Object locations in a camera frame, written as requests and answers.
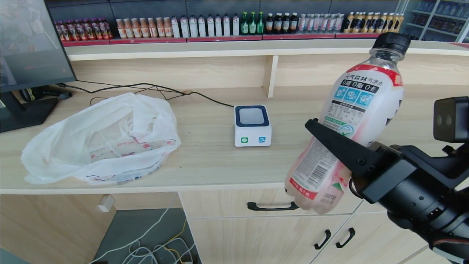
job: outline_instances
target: white plastic bag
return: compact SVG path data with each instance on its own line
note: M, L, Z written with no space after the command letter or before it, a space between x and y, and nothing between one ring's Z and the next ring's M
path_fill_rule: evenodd
M71 176L117 183L156 170L180 144L167 101L126 93L46 128L26 145L21 162L32 184Z

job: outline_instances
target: bottle cap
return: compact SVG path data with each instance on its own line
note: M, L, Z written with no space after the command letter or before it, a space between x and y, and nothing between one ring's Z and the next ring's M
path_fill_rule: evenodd
M387 48L405 55L409 46L409 36L396 32L386 32L376 38L373 48Z

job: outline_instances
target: monitor stand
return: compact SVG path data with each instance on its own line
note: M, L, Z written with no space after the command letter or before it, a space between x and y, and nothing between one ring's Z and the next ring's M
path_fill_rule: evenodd
M44 123L57 105L57 98L21 104L12 92L0 93L0 133Z

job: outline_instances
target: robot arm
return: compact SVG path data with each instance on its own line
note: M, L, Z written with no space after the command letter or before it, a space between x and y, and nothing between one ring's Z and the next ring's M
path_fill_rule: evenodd
M469 177L469 98L437 100L434 115L435 139L463 143L456 150L444 147L444 157L414 146L375 142L366 148L317 119L305 127L352 171L357 197L382 205L391 221L450 262L469 263L469 187L454 189Z

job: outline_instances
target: drawer handle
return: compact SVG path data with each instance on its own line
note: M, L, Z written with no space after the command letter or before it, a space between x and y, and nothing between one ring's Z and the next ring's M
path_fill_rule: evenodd
M314 244L314 249L315 249L315 250L320 250L320 249L325 245L325 243L326 243L327 241L329 241L329 239L331 238L331 235L332 235L332 234L331 234L331 230L326 229L324 232L325 232L325 239L324 239L324 241L322 242L321 245L318 245L317 243Z
M255 202L248 202L248 209L253 211L288 211L288 210L296 210L299 207L295 204L295 202L291 202L290 207L285 208L260 208L257 206Z
M345 241L342 245L339 242L335 243L337 248L343 248L355 236L355 229L353 229L353 227L349 228L348 232L350 233L350 236L347 238L347 241Z

